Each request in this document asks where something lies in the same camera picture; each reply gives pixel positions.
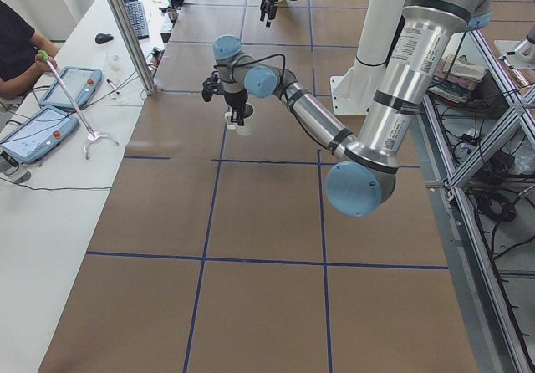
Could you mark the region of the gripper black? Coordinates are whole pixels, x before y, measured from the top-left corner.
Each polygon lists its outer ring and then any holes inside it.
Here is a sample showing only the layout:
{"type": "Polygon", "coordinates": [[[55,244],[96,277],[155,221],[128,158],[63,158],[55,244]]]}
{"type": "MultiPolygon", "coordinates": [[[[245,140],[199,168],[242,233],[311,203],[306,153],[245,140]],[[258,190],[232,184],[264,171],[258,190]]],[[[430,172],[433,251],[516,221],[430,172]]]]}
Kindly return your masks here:
{"type": "Polygon", "coordinates": [[[232,108],[229,123],[232,125],[244,125],[244,119],[247,117],[246,103],[248,92],[244,89],[233,93],[226,91],[224,98],[226,103],[232,108]]]}
{"type": "Polygon", "coordinates": [[[275,4],[278,0],[262,0],[260,11],[260,21],[266,22],[266,27],[270,28],[272,21],[275,19],[277,14],[277,5],[275,4]]]}

